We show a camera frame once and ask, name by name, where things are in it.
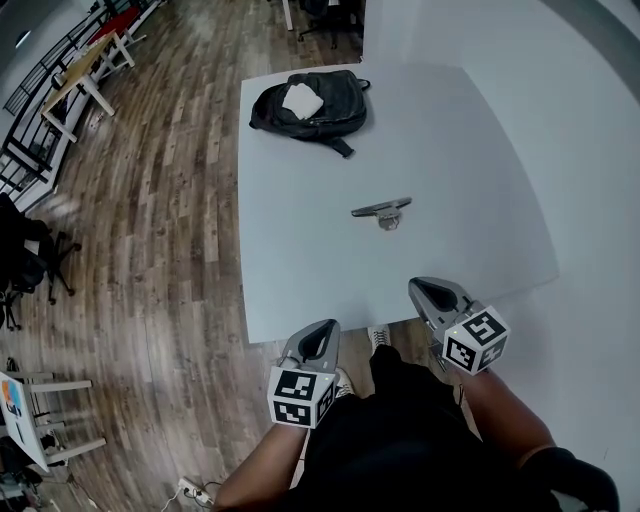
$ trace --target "office chair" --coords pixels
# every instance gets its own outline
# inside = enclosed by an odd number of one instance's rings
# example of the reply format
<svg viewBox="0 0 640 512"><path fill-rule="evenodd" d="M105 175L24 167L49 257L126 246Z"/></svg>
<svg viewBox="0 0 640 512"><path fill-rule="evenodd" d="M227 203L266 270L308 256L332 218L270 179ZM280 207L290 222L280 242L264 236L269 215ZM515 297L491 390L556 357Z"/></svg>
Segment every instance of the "office chair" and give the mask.
<svg viewBox="0 0 640 512"><path fill-rule="evenodd" d="M66 233L58 233L54 242L51 229L41 220L25 217L5 193L0 194L0 235L4 243L3 251L0 251L0 309L6 312L9 330L20 330L22 327L15 321L12 306L18 297L34 293L45 275L49 278L49 304L56 303L53 297L56 280L62 282L69 296L75 294L60 267L72 251L79 251L82 246L74 243L63 250ZM39 242L38 254L25 248L25 240Z"/></svg>
<svg viewBox="0 0 640 512"><path fill-rule="evenodd" d="M22 326L18 322L16 322L16 319L13 316L12 309L15 300L21 296L21 293L14 291L10 291L8 293L0 293L0 327L2 327L2 324L4 324L4 321L6 320L7 329L9 329L10 331L22 330Z"/></svg>
<svg viewBox="0 0 640 512"><path fill-rule="evenodd" d="M49 304L53 306L56 303L56 299L53 298L56 280L62 282L69 297L75 295L76 291L67 284L60 267L72 251L80 251L82 246L74 243L62 250L63 242L66 239L67 234L61 231L58 233L55 243L50 235L41 240L37 255L25 249L25 253L28 254L25 254L22 270L11 280L12 291L21 295L33 293L46 274L49 278Z"/></svg>
<svg viewBox="0 0 640 512"><path fill-rule="evenodd" d="M338 47L338 31L356 32L363 37L364 27L360 22L351 23L351 16L358 13L356 0L340 0L338 5L329 5L330 0L300 0L300 8L307 11L315 19L309 21L309 30L298 34L298 41L313 32L331 32L331 49Z"/></svg>

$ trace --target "table leg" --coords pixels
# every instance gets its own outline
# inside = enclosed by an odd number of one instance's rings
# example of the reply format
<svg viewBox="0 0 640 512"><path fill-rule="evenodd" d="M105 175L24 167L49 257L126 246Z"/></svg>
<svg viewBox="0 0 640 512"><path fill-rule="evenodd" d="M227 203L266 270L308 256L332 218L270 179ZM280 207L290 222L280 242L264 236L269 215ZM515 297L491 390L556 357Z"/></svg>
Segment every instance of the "table leg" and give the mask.
<svg viewBox="0 0 640 512"><path fill-rule="evenodd" d="M136 63L133 61L133 59L131 58L131 55L129 54L127 49L124 47L124 43L122 42L122 39L120 39L117 34L113 34L113 40L115 41L116 46L118 47L118 50L120 50L120 52L122 53L122 56L129 63L129 66L131 67L135 66Z"/></svg>
<svg viewBox="0 0 640 512"><path fill-rule="evenodd" d="M85 88L87 89L87 92L91 94L91 96L93 96L98 103L100 103L100 106L104 109L104 111L107 114L112 116L113 114L116 113L116 111L113 110L113 107L109 104L109 102L104 99L104 96L98 92L98 86L91 79L91 77L84 75L80 79L80 81L82 82L82 85L84 85Z"/></svg>
<svg viewBox="0 0 640 512"><path fill-rule="evenodd" d="M287 30L293 30L293 23L291 21L291 9L289 9L289 0L282 0L282 7L284 7L284 19L287 22Z"/></svg>
<svg viewBox="0 0 640 512"><path fill-rule="evenodd" d="M13 379L53 379L53 373L48 372L3 372Z"/></svg>
<svg viewBox="0 0 640 512"><path fill-rule="evenodd" d="M109 58L109 56L105 52L102 52L100 56L102 57L102 60L104 60L104 63L107 65L107 67L111 71L116 70L116 65L113 63L113 61Z"/></svg>
<svg viewBox="0 0 640 512"><path fill-rule="evenodd" d="M131 32L129 32L128 28L125 28L123 33L124 33L125 36L127 36L127 40L129 41L129 45L127 45L127 46L130 46L133 43L137 43L138 41L142 41L143 39L147 38L147 34L145 34L143 36L140 36L138 39L134 39L133 35L131 34Z"/></svg>
<svg viewBox="0 0 640 512"><path fill-rule="evenodd" d="M64 421L56 421L54 423L36 425L36 431L38 432L38 434L46 434L47 430L56 430L58 428L64 428Z"/></svg>
<svg viewBox="0 0 640 512"><path fill-rule="evenodd" d="M75 448L69 448L67 450L59 451L47 457L47 464L53 464L54 462L60 462L61 460L70 459L71 457L75 457L76 455L90 452L91 450L95 450L96 448L100 448L105 444L107 444L107 441L104 439L104 437L101 437L100 439L95 439L94 441L89 441L88 443L78 445Z"/></svg>
<svg viewBox="0 0 640 512"><path fill-rule="evenodd" d="M84 389L91 387L90 380L77 380L71 382L50 382L48 384L25 384L25 393L49 393L52 391L70 391L72 389Z"/></svg>
<svg viewBox="0 0 640 512"><path fill-rule="evenodd" d="M78 137L76 137L73 133L71 133L67 128L56 119L51 112L47 112L46 114L42 114L47 121L49 121L53 126L55 126L62 135L64 135L71 142L78 142Z"/></svg>

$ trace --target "white table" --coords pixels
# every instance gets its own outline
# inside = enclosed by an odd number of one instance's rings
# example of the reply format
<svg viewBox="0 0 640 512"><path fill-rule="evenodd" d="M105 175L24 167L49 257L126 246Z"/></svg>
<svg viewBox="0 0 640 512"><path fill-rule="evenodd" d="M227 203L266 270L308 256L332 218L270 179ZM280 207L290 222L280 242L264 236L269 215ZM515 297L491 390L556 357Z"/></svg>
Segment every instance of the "white table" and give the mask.
<svg viewBox="0 0 640 512"><path fill-rule="evenodd" d="M64 422L36 425L27 395L29 393L68 391L91 387L90 380L47 384L22 384L15 380L17 378L48 379L51 377L52 374L50 373L0 372L0 383L2 385L0 408L6 423L6 434L46 472L50 471L49 464L95 450L107 443L104 438L99 438L73 448L61 450L53 455L45 453L40 437L45 435L49 429L63 428Z"/></svg>
<svg viewBox="0 0 640 512"><path fill-rule="evenodd" d="M368 119L325 146L249 127L254 101L291 73L242 84L240 249L251 343L325 318L343 330L417 316L410 278L460 283L488 300L549 281L558 267L527 175L484 98L459 68L354 64ZM351 210L413 198L395 231Z"/></svg>

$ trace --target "wooden desk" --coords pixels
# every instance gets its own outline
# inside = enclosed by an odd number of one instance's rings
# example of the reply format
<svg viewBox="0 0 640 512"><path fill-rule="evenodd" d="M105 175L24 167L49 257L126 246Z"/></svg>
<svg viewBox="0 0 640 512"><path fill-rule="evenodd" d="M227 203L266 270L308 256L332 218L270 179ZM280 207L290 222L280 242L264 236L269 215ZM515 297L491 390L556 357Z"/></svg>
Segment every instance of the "wooden desk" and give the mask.
<svg viewBox="0 0 640 512"><path fill-rule="evenodd" d="M78 59L77 61L71 63L67 72L64 74L64 78L66 82L62 86L59 91L55 91L44 104L42 110L40 110L40 114L42 114L45 119L47 119L53 126L55 126L58 130L62 132L71 142L76 142L77 137L71 133L67 128L51 113L51 109L60 101L62 101L67 94L77 85L81 84L85 87L87 92L93 96L98 103L104 108L105 112L110 116L115 114L113 107L109 104L109 102L98 92L98 86L91 79L91 67L93 64L102 57L107 66L111 69L111 71L115 71L116 67L113 65L113 62L107 57L105 54L105 50L109 43L114 41L116 46L122 52L125 60L129 64L129 66L135 66L135 62L129 55L129 52L124 47L124 43L118 37L115 31L107 34L104 39L102 39L98 44L96 44L93 48L91 48L86 55Z"/></svg>

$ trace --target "bag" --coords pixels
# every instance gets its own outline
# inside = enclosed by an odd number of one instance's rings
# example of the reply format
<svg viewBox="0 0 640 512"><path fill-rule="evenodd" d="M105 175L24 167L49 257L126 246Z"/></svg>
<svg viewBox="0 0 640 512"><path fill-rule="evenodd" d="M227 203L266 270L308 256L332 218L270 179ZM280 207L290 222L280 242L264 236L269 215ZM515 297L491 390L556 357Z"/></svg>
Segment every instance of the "bag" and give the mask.
<svg viewBox="0 0 640 512"><path fill-rule="evenodd" d="M289 87L297 84L309 86L324 101L309 119L298 119L291 110L282 107ZM291 75L286 84L270 87L260 95L253 105L249 126L297 140L319 142L347 158L354 151L342 137L355 132L366 121L367 106L362 91L370 85L347 70Z"/></svg>

